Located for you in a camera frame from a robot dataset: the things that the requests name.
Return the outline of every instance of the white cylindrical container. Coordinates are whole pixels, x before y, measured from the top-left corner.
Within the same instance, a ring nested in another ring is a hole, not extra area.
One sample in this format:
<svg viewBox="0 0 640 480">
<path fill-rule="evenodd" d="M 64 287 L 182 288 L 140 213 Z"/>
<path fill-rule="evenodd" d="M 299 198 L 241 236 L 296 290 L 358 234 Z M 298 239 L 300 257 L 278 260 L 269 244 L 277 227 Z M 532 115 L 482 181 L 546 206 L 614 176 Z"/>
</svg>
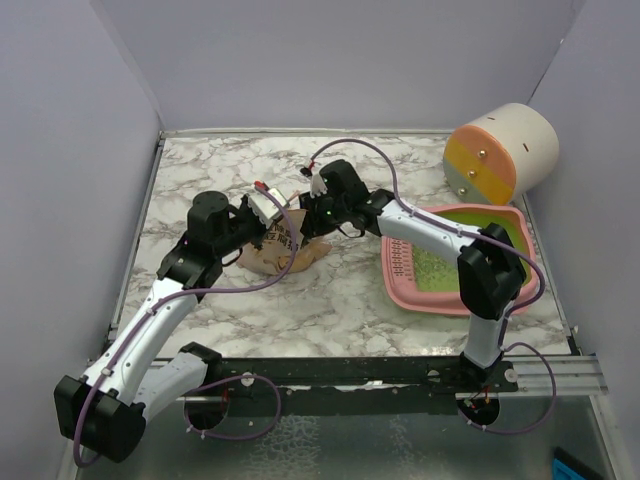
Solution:
<svg viewBox="0 0 640 480">
<path fill-rule="evenodd" d="M 505 205 L 546 177 L 559 151 L 558 136 L 542 115 L 508 103 L 453 132 L 445 174 L 465 202 Z"/>
</svg>

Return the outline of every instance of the paper bag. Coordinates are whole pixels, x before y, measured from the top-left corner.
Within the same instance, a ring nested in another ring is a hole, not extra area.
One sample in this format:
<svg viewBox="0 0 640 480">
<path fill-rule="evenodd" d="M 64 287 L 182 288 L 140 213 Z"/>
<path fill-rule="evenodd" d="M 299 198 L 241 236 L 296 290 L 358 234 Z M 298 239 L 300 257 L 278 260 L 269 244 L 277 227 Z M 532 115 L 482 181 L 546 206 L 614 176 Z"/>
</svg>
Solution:
<svg viewBox="0 0 640 480">
<path fill-rule="evenodd" d="M 289 215 L 296 231 L 298 251 L 289 272 L 301 272 L 309 268 L 316 260 L 324 257 L 331 250 L 331 245 L 322 241 L 321 237 L 312 239 L 304 247 L 300 227 L 306 215 L 306 210 L 289 210 Z M 252 272 L 277 275 L 284 269 L 291 257 L 291 232 L 287 221 L 282 218 L 272 225 L 262 241 L 262 249 L 258 250 L 253 245 L 244 247 L 237 264 Z"/>
</svg>

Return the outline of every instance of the gray wall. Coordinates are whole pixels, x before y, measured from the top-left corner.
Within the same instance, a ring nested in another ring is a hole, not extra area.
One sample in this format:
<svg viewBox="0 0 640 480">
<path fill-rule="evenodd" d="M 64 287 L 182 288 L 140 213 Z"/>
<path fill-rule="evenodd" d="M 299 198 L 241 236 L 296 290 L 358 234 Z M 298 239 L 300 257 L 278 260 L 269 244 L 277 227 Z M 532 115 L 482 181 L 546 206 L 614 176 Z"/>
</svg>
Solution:
<svg viewBox="0 0 640 480">
<path fill-rule="evenodd" d="M 638 18 L 637 0 L 583 8 L 531 102 L 561 145 L 531 201 L 569 323 L 600 359 L 640 474 Z"/>
<path fill-rule="evenodd" d="M 453 128 L 527 102 L 581 0 L 102 0 L 169 129 Z"/>
<path fill-rule="evenodd" d="M 53 389 L 106 333 L 159 123 L 86 0 L 0 2 L 0 477 L 55 478 Z"/>
</svg>

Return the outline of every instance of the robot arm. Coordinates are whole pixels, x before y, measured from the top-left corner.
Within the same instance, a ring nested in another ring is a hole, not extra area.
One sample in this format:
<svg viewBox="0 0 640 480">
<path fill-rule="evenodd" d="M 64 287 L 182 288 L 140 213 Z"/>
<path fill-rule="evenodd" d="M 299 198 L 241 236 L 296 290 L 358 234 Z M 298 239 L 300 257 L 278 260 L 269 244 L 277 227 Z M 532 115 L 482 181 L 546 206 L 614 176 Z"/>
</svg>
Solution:
<svg viewBox="0 0 640 480">
<path fill-rule="evenodd" d="M 502 357 L 504 312 L 525 278 L 519 259 L 501 249 L 487 250 L 478 240 L 426 223 L 406 212 L 386 190 L 369 192 L 344 160 L 326 165 L 311 184 L 311 191 L 300 196 L 300 205 L 307 210 L 301 227 L 304 240 L 325 235 L 349 222 L 362 232 L 408 241 L 457 264 L 461 297 L 472 312 L 462 362 L 482 383 Z M 269 192 L 281 205 L 286 204 L 277 190 Z M 217 357 L 210 358 L 210 351 L 197 347 L 182 349 L 169 364 L 149 370 L 169 335 L 202 296 L 179 296 L 164 303 L 151 321 L 142 320 L 160 299 L 211 287 L 222 274 L 222 258 L 247 243 L 259 246 L 278 216 L 277 208 L 257 193 L 243 197 L 239 208 L 230 206 L 227 197 L 219 192 L 195 197 L 187 217 L 187 231 L 162 261 L 158 279 L 138 313 L 80 379 L 66 376 L 56 387 L 54 398 L 64 436 L 73 438 L 80 409 L 91 388 L 102 379 L 85 420 L 81 443 L 115 462 L 122 461 L 139 442 L 147 421 L 177 397 L 203 384 L 209 373 L 208 364 L 219 360 L 219 355 L 214 353 Z M 458 231 L 464 228 L 510 244 L 506 232 L 497 225 L 480 230 L 434 218 Z M 118 362 L 109 368 L 111 358 L 121 348 L 124 351 Z"/>
</svg>

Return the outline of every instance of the white marble surface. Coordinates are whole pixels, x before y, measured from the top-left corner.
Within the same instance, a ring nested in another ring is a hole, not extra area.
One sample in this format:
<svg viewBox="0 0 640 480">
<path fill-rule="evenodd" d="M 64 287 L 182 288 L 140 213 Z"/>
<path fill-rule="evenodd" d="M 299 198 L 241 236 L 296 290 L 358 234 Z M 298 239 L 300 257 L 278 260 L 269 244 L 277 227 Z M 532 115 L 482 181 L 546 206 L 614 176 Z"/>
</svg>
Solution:
<svg viewBox="0 0 640 480">
<path fill-rule="evenodd" d="M 185 228 L 192 198 L 205 190 L 225 192 L 237 203 L 255 180 L 285 195 L 306 190 L 299 165 L 332 138 L 246 137 L 167 140 L 121 317 L 126 324 L 141 305 L 163 256 Z M 417 205 L 457 203 L 441 166 L 445 137 L 369 138 L 394 161 L 400 190 Z M 319 160 L 354 163 L 373 190 L 390 188 L 384 161 L 359 145 L 338 145 Z M 465 318 L 414 313 L 386 293 L 380 240 L 372 236 L 327 237 L 333 250 L 307 271 L 269 289 L 240 295 L 209 295 L 176 329 L 160 352 L 173 356 L 191 341 L 226 356 L 451 355 L 462 350 Z M 264 277 L 232 266 L 216 286 L 245 286 Z M 552 292 L 509 326 L 506 344 L 525 341 L 547 354 L 569 353 Z"/>
</svg>

